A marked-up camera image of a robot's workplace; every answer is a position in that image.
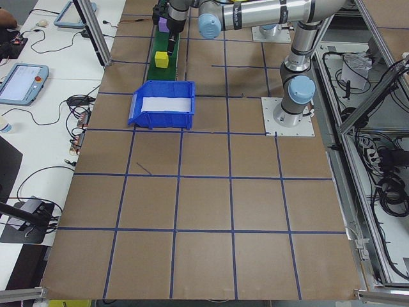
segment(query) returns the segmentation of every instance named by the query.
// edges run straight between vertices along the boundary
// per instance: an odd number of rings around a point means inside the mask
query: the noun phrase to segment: electrical equipment
[[[16,63],[0,85],[0,104],[28,106],[49,76],[45,65]]]

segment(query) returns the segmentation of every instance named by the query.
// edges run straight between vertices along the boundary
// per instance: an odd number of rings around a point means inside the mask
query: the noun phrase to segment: black stand
[[[23,203],[16,203],[15,208],[19,209]],[[41,203],[39,207],[43,207],[42,214],[37,212],[32,213],[34,219],[41,219],[43,224],[49,224],[52,212],[54,211],[53,203]],[[42,243],[45,237],[47,227],[31,227],[26,226],[22,230],[17,230],[10,225],[6,225],[0,237],[0,243],[26,243],[39,244]]]

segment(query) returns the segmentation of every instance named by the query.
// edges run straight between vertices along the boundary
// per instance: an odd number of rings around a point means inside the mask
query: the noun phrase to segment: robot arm
[[[250,0],[220,5],[212,0],[168,0],[162,14],[170,30],[167,52],[172,54],[190,7],[199,8],[199,31],[207,39],[216,38],[225,30],[298,21],[291,51],[280,70],[284,98],[274,111],[276,122],[294,127],[301,121],[303,110],[315,93],[315,84],[308,74],[321,23],[341,9],[345,1]]]
[[[212,0],[168,0],[163,17],[170,30],[168,53],[172,54],[174,43],[183,31],[189,8],[199,8],[199,28],[205,38],[216,38],[221,31],[238,30],[266,24],[284,24],[301,21],[316,26],[335,14],[346,0],[253,0],[220,5]],[[309,41],[316,33],[304,33],[303,41]]]

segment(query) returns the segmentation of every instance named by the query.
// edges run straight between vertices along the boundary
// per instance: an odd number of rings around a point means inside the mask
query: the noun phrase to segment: black cable
[[[113,26],[113,24],[111,24],[109,21],[107,21],[107,20],[103,20],[102,21],[102,23],[103,24],[108,24],[108,25],[110,25],[112,28],[117,28],[118,26]]]
[[[342,74],[342,71],[343,71],[342,68],[339,69],[339,70],[337,70],[337,72],[335,73],[335,80],[336,80],[338,86],[339,86],[340,88],[342,88],[344,91],[346,91],[346,86],[342,84],[342,80],[338,79],[338,77]],[[366,89],[366,90],[361,90],[361,91],[358,92],[358,93],[351,91],[351,94],[352,94],[352,95],[361,95],[361,94],[367,93],[367,92],[371,89],[371,87],[372,87],[370,82],[368,82],[367,84],[369,84],[368,89]],[[351,87],[351,90],[360,90],[360,89],[359,89],[359,88],[352,88],[352,87]]]
[[[33,119],[33,122],[37,125],[37,126],[48,126],[48,125],[54,125],[55,123],[59,122],[59,120],[61,119],[61,106],[63,105],[64,101],[61,101],[60,104],[58,105],[58,118],[57,120],[50,122],[50,123],[39,123],[36,121],[36,119],[34,118],[34,115],[32,114],[32,112],[28,111],[28,110],[24,110],[24,109],[19,109],[17,107],[14,107],[13,109],[8,110],[7,112],[4,112],[1,116],[4,116],[6,114],[8,114],[11,111],[22,111],[22,112],[26,112],[29,113],[31,115],[31,118]]]
[[[59,12],[53,12],[53,11],[48,11],[48,10],[43,10],[41,8],[33,8],[28,15],[30,15],[31,13],[33,13],[34,11],[41,11],[41,12],[47,12],[47,13],[53,13],[53,14],[59,14]]]
[[[335,96],[335,99],[336,99],[336,102],[337,102],[338,112],[339,112],[339,114],[341,114],[341,113],[342,113],[341,106],[343,106],[344,109],[346,109],[346,105],[345,105],[345,104],[341,101],[341,99],[339,99],[339,97],[338,97],[337,90],[335,89],[334,83],[332,82],[330,69],[329,69],[329,67],[328,67],[328,65],[327,65],[327,59],[326,59],[326,57],[327,57],[328,55],[331,55],[331,54],[340,55],[340,53],[338,53],[338,52],[328,51],[328,52],[326,52],[326,53],[324,53],[324,54],[322,55],[322,61],[323,61],[324,67],[325,67],[325,72],[327,73],[328,80],[329,80],[329,82],[330,82],[330,86],[331,86],[332,92],[334,93],[334,96]]]
[[[375,200],[374,200],[374,197],[373,197],[372,200],[371,200],[371,210],[372,210],[372,215],[373,215],[374,220],[375,220],[376,228],[378,229],[378,232],[379,232],[380,237],[381,237],[382,248],[383,248],[383,251],[384,251],[385,256],[386,256],[386,258],[387,258],[387,261],[388,261],[388,263],[389,263],[390,268],[391,268],[397,275],[401,276],[403,279],[409,280],[409,276],[403,274],[403,273],[395,266],[395,263],[392,261],[392,259],[391,259],[391,257],[390,257],[389,250],[388,250],[388,247],[387,247],[387,242],[386,242],[386,239],[385,239],[385,232],[383,231],[383,229],[382,229],[382,227],[381,227],[381,224],[380,224],[380,222],[379,222],[379,220],[378,220],[378,216],[376,215],[376,212],[375,212]]]
[[[19,196],[18,198],[17,198],[17,197],[9,197],[9,199],[11,199],[11,200],[19,200],[19,201],[21,201],[21,200],[42,200],[42,201],[46,201],[46,202],[49,202],[49,203],[55,205],[55,206],[61,211],[61,213],[63,213],[63,208],[61,208],[60,205],[58,205],[55,201],[46,200],[45,198],[39,198],[39,197],[21,197],[21,196]]]
[[[94,91],[96,91],[97,89],[99,89],[100,86],[101,86],[101,84],[99,84],[97,87],[93,88],[88,94],[84,95],[83,98],[82,98],[82,100],[81,100],[75,107],[68,106],[68,107],[70,108],[70,114],[68,114],[68,116],[67,116],[66,119],[65,119],[65,128],[66,128],[66,130],[67,130],[67,132],[68,132],[68,134],[70,135],[71,138],[74,138],[75,136],[71,133],[70,128],[68,128],[68,120],[69,120],[70,116],[73,114],[76,118],[78,118],[78,117],[81,115],[80,113],[78,113],[78,112],[76,111],[76,109],[77,109],[78,107],[79,107],[79,108],[82,108],[83,110],[87,111],[88,114],[90,114],[91,111],[89,110],[89,108],[86,109],[86,108],[84,108],[83,106],[78,106],[78,105],[81,104],[81,103],[83,103],[86,99],[88,99],[88,97],[89,97]],[[72,97],[80,97],[80,96],[81,96],[81,95],[73,95],[73,96],[69,97],[66,101],[69,101],[70,98],[72,98]]]
[[[45,54],[45,53],[48,53],[48,52],[58,52],[58,51],[61,51],[61,50],[70,48],[70,47],[72,47],[72,46],[74,45],[74,38],[75,38],[78,34],[81,34],[81,31],[76,32],[76,34],[74,34],[74,35],[72,36],[71,44],[70,44],[70,45],[67,45],[67,46],[64,46],[64,47],[62,47],[62,48],[55,49],[55,50],[37,51],[36,49],[34,49],[34,46],[35,46],[36,44],[38,44],[38,43],[40,43],[40,42],[42,42],[42,41],[45,40],[45,31],[44,31],[44,30],[41,30],[41,29],[35,29],[35,30],[32,30],[32,31],[26,31],[26,32],[42,32],[42,33],[43,33],[43,38],[40,39],[40,40],[38,40],[38,41],[36,41],[36,42],[34,42],[34,43],[32,43],[31,46],[30,46],[30,48],[31,48],[35,53],[38,53],[38,54]]]
[[[19,194],[20,194],[20,192],[21,192],[21,189],[22,189],[23,185],[24,185],[32,176],[34,176],[35,174],[37,174],[37,173],[39,173],[39,172],[41,172],[41,171],[45,171],[45,170],[47,170],[47,169],[52,169],[52,168],[65,168],[65,169],[69,169],[70,171],[74,171],[74,169],[69,168],[69,167],[67,167],[67,166],[48,166],[48,167],[46,167],[46,168],[40,168],[40,169],[36,170],[34,173],[32,173],[31,175],[29,175],[29,176],[28,176],[26,179],[24,179],[23,182],[20,184],[20,186],[19,186],[19,188],[17,189],[17,192],[16,192],[16,197],[17,197],[17,199],[22,202],[22,200],[21,200],[22,198],[19,196]]]
[[[106,299],[103,299],[102,302],[104,302],[105,305],[111,305],[113,303],[115,303],[117,301],[117,299],[113,299],[112,301],[108,301]]]
[[[409,214],[409,204],[408,204],[408,196],[399,183],[399,177],[391,174],[386,174],[385,176],[379,176],[381,179],[379,181],[374,181],[373,174],[371,173],[371,170],[367,167],[366,163],[364,162],[364,154],[362,153],[362,150],[359,145],[359,138],[363,138],[363,136],[359,135],[360,129],[357,129],[355,131],[355,146],[357,147],[357,152],[359,154],[360,159],[362,160],[362,163],[367,171],[367,175],[370,179],[370,181],[374,182],[374,186],[376,187],[375,191],[373,190],[373,185],[371,184],[371,196],[370,196],[370,206],[371,206],[371,211],[372,215],[374,217],[374,221],[376,224],[376,228],[378,230],[378,233],[380,234],[381,242],[382,242],[382,248],[385,253],[385,256],[387,257],[387,261],[391,267],[391,269],[399,276],[402,278],[409,280],[409,276],[407,274],[403,274],[397,267],[396,264],[392,261],[389,250],[387,247],[387,241],[386,241],[386,234],[383,228],[381,227],[381,223],[378,220],[378,216],[376,215],[375,211],[375,205],[376,201],[380,202],[381,208],[389,215],[392,216],[407,216]],[[381,136],[387,141],[390,141],[392,143],[393,147],[396,147],[394,140],[392,140],[389,136],[387,136],[384,133],[381,132],[375,132],[371,134],[376,134],[377,136]],[[393,210],[390,205],[398,205],[399,202],[402,201],[404,202],[404,210],[402,212],[396,212]]]

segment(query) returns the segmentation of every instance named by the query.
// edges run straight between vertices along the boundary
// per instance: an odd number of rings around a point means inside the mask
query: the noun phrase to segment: grid
[[[128,0],[123,19],[151,7]],[[50,298],[351,299],[359,283],[320,134],[268,138],[262,127],[260,97],[281,92],[274,47],[251,43],[260,57],[249,59],[234,48],[248,32],[204,41],[196,19],[178,63],[179,79],[197,82],[190,131],[126,126],[153,28],[120,24],[43,279]],[[203,44],[216,56],[198,65]]]

